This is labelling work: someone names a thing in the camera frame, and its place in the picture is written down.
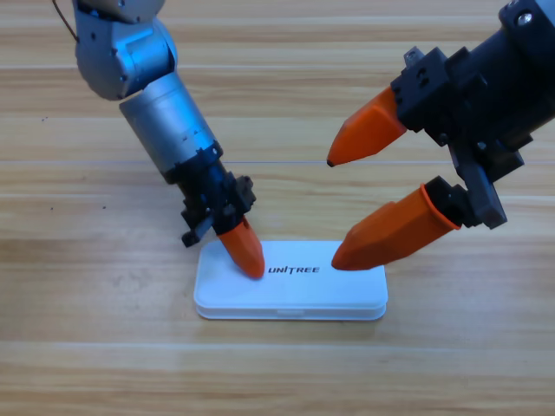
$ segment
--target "white plastic case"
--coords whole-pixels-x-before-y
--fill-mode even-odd
[[[263,241],[265,273],[251,280],[220,241],[200,252],[194,301],[207,319],[373,321],[385,314],[385,269],[331,267],[339,241]]]

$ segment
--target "orange fingertip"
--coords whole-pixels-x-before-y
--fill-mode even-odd
[[[343,123],[331,145],[328,165],[341,165],[377,154],[406,131],[397,119],[395,93],[388,87]]]
[[[218,236],[233,262],[250,278],[264,274],[262,244],[246,218],[231,231]]]
[[[459,228],[435,208],[422,185],[405,199],[385,204],[355,225],[337,250],[332,266],[369,270],[410,256]]]

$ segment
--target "wood grain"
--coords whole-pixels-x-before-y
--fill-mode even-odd
[[[403,53],[472,48],[504,2],[167,0],[160,17],[226,166],[254,180],[258,235],[322,240],[460,182],[423,133],[324,161]],[[507,224],[388,266],[379,322],[210,322],[192,293],[214,235],[183,247],[179,191],[81,79],[49,1],[0,3],[0,58],[0,415],[555,414],[555,125],[499,182]]]

